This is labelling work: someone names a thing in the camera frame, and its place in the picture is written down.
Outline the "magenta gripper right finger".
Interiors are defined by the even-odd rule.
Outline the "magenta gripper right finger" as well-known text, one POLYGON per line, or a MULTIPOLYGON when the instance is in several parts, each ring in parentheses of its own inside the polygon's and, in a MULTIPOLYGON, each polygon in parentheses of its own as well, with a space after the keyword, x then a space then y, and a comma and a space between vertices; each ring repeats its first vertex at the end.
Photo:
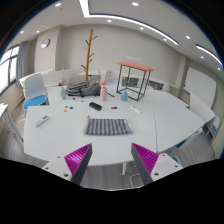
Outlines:
POLYGON ((136 143, 131 145, 131 154, 140 173, 144 185, 152 182, 151 173, 159 155, 136 143))

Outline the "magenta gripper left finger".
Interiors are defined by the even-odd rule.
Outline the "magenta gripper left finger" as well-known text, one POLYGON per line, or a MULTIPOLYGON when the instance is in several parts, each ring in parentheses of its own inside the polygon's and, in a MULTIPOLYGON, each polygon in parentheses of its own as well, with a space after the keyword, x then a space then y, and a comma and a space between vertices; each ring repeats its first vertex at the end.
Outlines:
POLYGON ((92 156, 92 145, 87 144, 64 157, 72 174, 71 182, 79 185, 92 156))

